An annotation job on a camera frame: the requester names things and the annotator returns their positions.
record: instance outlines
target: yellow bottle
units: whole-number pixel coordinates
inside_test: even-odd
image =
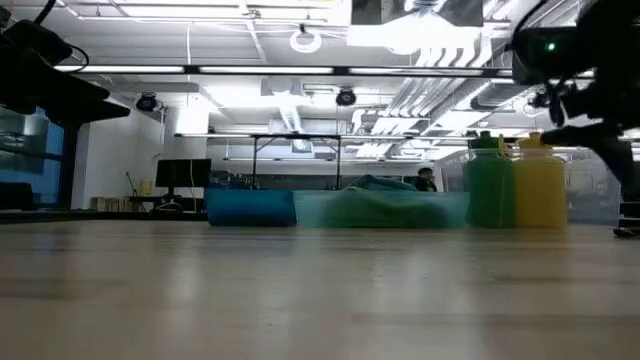
[[[567,225],[564,162],[550,156],[551,146],[531,133],[518,142],[523,158],[514,165],[516,219],[521,228],[562,228]]]

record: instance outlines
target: computer screen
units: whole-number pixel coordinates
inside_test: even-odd
[[[158,187],[207,187],[211,159],[160,160],[156,172]]]

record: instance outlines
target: table surface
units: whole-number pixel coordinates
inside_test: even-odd
[[[0,226],[3,359],[638,359],[609,229]]]

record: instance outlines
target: teal container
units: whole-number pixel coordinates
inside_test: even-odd
[[[499,140],[488,131],[471,140],[475,159],[465,168],[469,189],[469,225],[480,228],[516,226],[515,173],[510,159],[502,156]]]

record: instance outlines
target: window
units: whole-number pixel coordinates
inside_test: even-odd
[[[30,184],[39,207],[64,203],[64,139],[64,129],[49,122],[41,110],[21,115],[0,108],[0,183]]]

